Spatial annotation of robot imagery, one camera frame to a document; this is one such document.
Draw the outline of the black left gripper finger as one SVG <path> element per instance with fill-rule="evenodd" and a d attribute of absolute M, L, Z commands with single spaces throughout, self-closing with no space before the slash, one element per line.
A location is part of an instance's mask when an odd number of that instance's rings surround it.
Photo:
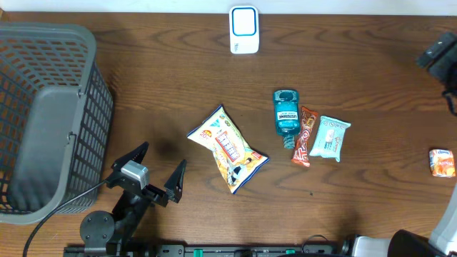
<path fill-rule="evenodd" d="M 168 196 L 169 200 L 173 201 L 174 203 L 178 203 L 182 197 L 186 164 L 186 159 L 182 160 L 181 163 L 176 167 L 175 171 L 171 174 L 167 182 L 164 184 L 166 195 Z"/>
<path fill-rule="evenodd" d="M 149 148 L 149 143 L 147 141 L 143 142 L 140 146 L 135 148 L 133 151 L 130 151 L 129 153 L 116 159 L 113 162 L 113 164 L 111 165 L 111 168 L 114 171 L 120 171 L 121 168 L 124 165 L 126 165 L 129 161 L 133 161 L 133 162 L 141 164 L 144 159 L 144 156 L 146 155 L 148 148 Z"/>

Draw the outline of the yellow snack bag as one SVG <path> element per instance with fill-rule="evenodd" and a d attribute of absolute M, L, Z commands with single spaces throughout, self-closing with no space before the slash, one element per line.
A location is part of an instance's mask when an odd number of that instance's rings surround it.
<path fill-rule="evenodd" d="M 252 149 L 219 105 L 187 138 L 210 150 L 228 188 L 235 194 L 266 163 L 269 157 Z"/>

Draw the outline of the red brown snack packet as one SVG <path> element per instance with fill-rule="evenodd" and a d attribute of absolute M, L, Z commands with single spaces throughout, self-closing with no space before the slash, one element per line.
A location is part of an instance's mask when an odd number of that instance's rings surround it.
<path fill-rule="evenodd" d="M 291 161 L 295 164 L 309 167 L 308 140 L 311 137 L 313 126 L 318 118 L 318 113 L 305 106 L 301 107 L 301 131 L 296 140 L 295 149 Z"/>

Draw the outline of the teal mouthwash bottle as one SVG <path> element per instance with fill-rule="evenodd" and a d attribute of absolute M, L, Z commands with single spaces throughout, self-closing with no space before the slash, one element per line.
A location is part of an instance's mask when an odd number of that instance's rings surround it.
<path fill-rule="evenodd" d="M 280 89 L 273 93 L 276 133 L 283 139 L 283 147 L 293 149 L 295 136 L 301 130 L 298 112 L 299 94 L 293 89 Z"/>

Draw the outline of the pale green wipes pack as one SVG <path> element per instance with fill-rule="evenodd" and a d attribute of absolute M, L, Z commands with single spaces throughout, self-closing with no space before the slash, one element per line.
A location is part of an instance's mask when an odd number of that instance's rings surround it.
<path fill-rule="evenodd" d="M 334 158 L 341 160 L 341 148 L 346 129 L 351 123 L 341 121 L 329 116 L 321 116 L 316 139 L 309 156 Z"/>

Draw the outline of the small orange juice carton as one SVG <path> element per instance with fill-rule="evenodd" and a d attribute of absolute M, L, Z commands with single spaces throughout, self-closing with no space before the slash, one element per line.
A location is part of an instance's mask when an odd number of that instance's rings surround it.
<path fill-rule="evenodd" d="M 435 177 L 452 178 L 456 176 L 453 152 L 444 149 L 429 151 L 431 173 Z"/>

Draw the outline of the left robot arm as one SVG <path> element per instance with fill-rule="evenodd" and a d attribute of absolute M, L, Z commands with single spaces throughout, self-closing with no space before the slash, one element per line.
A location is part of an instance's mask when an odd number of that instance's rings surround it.
<path fill-rule="evenodd" d="M 144 142 L 113 162 L 106 185 L 118 186 L 123 193 L 112 212 L 94 211 L 81 222 L 83 256 L 155 255 L 151 246 L 136 240 L 133 234 L 148 208 L 181 200 L 187 161 L 180 162 L 164 189 L 157 188 L 149 183 L 149 170 L 141 164 L 148 147 L 149 143 Z"/>

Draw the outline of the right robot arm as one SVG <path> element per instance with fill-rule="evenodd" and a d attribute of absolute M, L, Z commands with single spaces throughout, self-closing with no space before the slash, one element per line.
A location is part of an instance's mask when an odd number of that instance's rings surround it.
<path fill-rule="evenodd" d="M 419 56 L 416 63 L 435 79 L 445 90 L 442 96 L 449 111 L 456 115 L 456 34 L 446 32 Z M 343 242 L 342 256 L 430 256 L 456 255 L 456 192 L 448 207 L 432 231 L 424 238 L 406 230 L 397 231 L 392 238 L 355 236 Z"/>

